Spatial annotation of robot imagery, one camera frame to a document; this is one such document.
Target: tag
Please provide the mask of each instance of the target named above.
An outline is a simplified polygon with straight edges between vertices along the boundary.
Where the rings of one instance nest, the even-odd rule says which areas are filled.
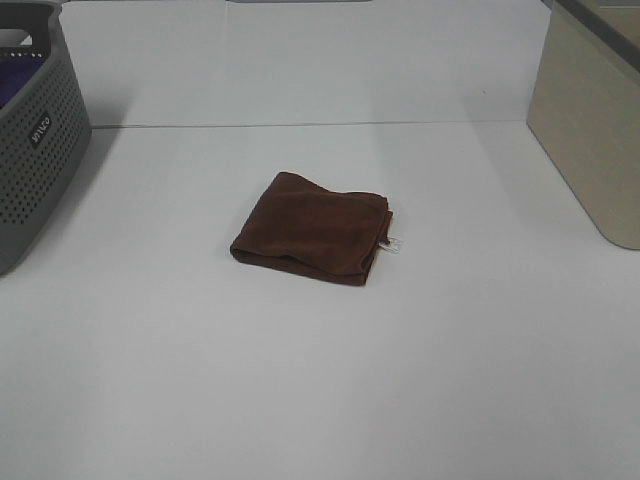
[[[402,249],[403,241],[399,238],[389,237],[389,244],[386,243],[378,243],[378,246],[383,249],[385,252],[393,253],[397,255],[400,253],[400,249]]]

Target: logo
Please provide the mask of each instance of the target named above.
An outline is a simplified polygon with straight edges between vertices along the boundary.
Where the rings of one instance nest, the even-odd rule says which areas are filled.
[[[49,130],[51,130],[52,124],[53,122],[51,121],[51,117],[45,111],[31,130],[31,133],[29,133],[29,142],[31,142],[31,146],[34,149],[38,148],[40,143],[42,143],[44,137],[47,135]]]

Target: white table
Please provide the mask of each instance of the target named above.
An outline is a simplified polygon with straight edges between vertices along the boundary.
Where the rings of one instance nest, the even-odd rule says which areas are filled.
[[[524,120],[549,10],[71,2],[61,21],[97,126]]]
[[[279,170],[403,251],[237,263]],[[0,477],[635,480],[639,268],[521,122],[99,130],[2,279]]]

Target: plastic basket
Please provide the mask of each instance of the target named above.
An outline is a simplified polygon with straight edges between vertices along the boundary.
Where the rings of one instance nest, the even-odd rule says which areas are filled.
[[[0,29],[29,33],[29,46],[0,48],[0,60],[42,58],[0,108],[0,274],[14,267],[71,181],[91,127],[55,3],[0,0]]]

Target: basket handle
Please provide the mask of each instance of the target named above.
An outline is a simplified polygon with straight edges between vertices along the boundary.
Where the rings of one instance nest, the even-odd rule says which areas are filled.
[[[0,1],[0,29],[24,30],[32,42],[31,45],[0,47],[0,57],[16,52],[47,57],[51,52],[49,19],[58,11],[59,7],[51,4]]]

